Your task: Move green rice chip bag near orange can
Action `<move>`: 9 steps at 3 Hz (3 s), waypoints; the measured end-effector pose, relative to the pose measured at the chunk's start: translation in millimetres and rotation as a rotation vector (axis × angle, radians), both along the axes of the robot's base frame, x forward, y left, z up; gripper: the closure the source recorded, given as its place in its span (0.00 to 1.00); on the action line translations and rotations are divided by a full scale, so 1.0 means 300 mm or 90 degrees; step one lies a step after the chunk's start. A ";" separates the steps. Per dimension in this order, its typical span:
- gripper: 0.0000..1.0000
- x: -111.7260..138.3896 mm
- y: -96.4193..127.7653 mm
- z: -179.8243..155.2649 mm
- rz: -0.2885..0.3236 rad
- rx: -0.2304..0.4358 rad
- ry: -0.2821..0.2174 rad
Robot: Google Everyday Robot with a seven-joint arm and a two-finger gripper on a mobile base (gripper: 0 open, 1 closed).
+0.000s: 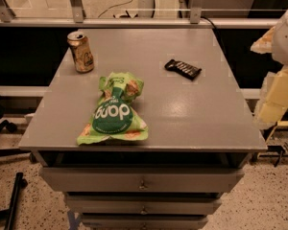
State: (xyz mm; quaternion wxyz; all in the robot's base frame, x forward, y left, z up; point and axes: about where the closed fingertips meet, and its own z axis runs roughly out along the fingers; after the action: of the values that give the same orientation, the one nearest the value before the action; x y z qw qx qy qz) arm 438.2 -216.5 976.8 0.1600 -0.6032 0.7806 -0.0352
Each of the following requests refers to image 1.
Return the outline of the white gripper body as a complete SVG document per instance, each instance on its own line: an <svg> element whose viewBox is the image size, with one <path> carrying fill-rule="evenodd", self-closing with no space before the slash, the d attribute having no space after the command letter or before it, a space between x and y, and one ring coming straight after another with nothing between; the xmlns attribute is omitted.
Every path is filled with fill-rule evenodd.
<svg viewBox="0 0 288 230"><path fill-rule="evenodd" d="M272 58L288 65L288 10L276 23L272 42Z"/></svg>

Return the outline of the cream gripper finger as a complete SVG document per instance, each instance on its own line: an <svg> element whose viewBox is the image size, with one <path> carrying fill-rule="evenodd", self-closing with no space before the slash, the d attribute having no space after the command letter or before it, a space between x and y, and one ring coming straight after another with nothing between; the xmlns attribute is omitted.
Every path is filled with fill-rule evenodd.
<svg viewBox="0 0 288 230"><path fill-rule="evenodd" d="M257 39L251 46L251 51L258 54L270 54L272 52L272 42L276 27L272 27L263 36Z"/></svg>
<svg viewBox="0 0 288 230"><path fill-rule="evenodd" d="M269 72L264 79L253 122L259 129L268 129L283 117L287 109L288 65L285 65L276 74Z"/></svg>

